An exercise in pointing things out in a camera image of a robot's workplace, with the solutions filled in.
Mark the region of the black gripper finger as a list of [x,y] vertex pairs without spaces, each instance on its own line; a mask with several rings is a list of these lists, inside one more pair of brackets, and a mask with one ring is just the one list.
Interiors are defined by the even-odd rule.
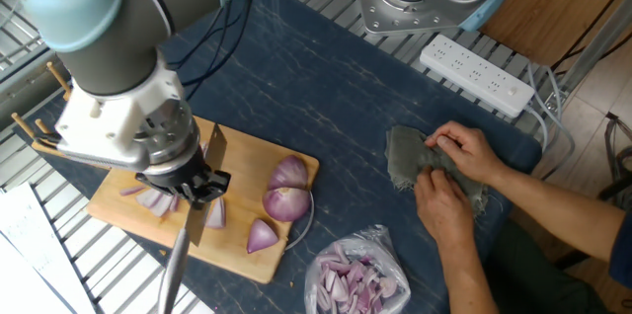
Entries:
[[185,199],[195,209],[201,209],[208,203],[206,199],[208,196],[207,184],[194,184],[194,183],[182,183],[177,186],[179,197]]
[[231,175],[224,171],[209,171],[202,176],[202,183],[197,187],[198,201],[213,201],[223,196],[229,187]]

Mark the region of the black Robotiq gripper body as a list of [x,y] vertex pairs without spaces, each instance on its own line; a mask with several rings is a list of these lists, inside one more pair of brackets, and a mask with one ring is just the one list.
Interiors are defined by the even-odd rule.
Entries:
[[177,192],[182,183],[201,184],[202,176],[211,169],[206,165],[203,155],[195,153],[186,163],[179,164],[160,174],[150,175],[148,172],[136,173],[135,180],[159,192]]

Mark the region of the person's left hand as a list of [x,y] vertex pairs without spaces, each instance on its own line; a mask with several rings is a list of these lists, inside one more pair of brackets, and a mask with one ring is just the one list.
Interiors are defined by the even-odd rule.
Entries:
[[414,194],[417,214],[440,251],[475,248],[471,204],[449,174],[426,166]]

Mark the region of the person's right hand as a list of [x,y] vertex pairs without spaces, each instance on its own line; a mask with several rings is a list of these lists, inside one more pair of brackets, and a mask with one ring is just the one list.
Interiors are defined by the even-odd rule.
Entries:
[[425,143],[428,147],[438,146],[464,176],[488,186],[493,186],[506,169],[480,129],[456,121],[440,126]]

